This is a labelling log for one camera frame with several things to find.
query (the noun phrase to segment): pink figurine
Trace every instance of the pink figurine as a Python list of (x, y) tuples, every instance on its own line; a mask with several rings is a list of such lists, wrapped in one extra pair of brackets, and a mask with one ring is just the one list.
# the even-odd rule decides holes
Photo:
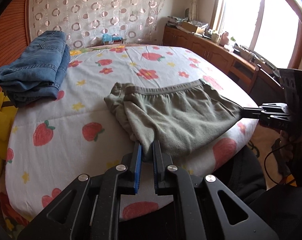
[(228, 32), (224, 32), (221, 36), (220, 39), (220, 45), (224, 46), (224, 45), (228, 45), (229, 44), (229, 33)]

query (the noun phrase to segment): window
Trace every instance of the window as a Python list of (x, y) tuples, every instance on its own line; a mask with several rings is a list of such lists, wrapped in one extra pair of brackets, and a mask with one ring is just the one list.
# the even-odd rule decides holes
[(288, 67), (299, 19), (285, 0), (223, 0), (221, 6), (214, 23), (219, 33), (229, 32), (277, 68)]

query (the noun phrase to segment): headboard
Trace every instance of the headboard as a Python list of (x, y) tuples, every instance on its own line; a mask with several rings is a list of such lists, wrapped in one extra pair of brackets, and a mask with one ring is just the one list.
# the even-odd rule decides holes
[(0, 67), (16, 60), (29, 45), (28, 26), (28, 0), (12, 0), (0, 16)]

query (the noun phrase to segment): person's hand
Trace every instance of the person's hand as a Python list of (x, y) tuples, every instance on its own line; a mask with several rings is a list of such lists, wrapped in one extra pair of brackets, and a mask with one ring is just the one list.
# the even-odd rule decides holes
[[(302, 135), (300, 136), (300, 138), (298, 138), (297, 140), (295, 140), (295, 138), (293, 136), (289, 137), (288, 133), (285, 131), (281, 131), (280, 133), (280, 147), (293, 142), (293, 144), (296, 144), (296, 158), (301, 158), (302, 157)], [(286, 162), (288, 162), (289, 160), (293, 159), (293, 144), (289, 144), (285, 147), (283, 147), (282, 149), (280, 149), (281, 155), (284, 158), (284, 160)]]

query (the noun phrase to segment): bed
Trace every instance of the bed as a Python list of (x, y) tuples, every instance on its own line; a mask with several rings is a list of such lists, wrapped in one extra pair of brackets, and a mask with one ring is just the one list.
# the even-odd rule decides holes
[[(103, 101), (115, 82), (159, 88), (203, 78), (241, 106), (257, 106), (224, 73), (187, 49), (118, 45), (70, 54), (58, 99), (19, 109), (12, 126), (0, 200), (13, 237), (79, 174), (102, 174), (132, 152), (134, 142)], [(257, 120), (242, 119), (209, 145), (174, 162), (190, 174), (211, 173), (249, 141), (256, 125)], [(152, 165), (144, 163), (139, 193), (121, 198), (120, 219), (171, 201), (171, 196), (155, 195)]]

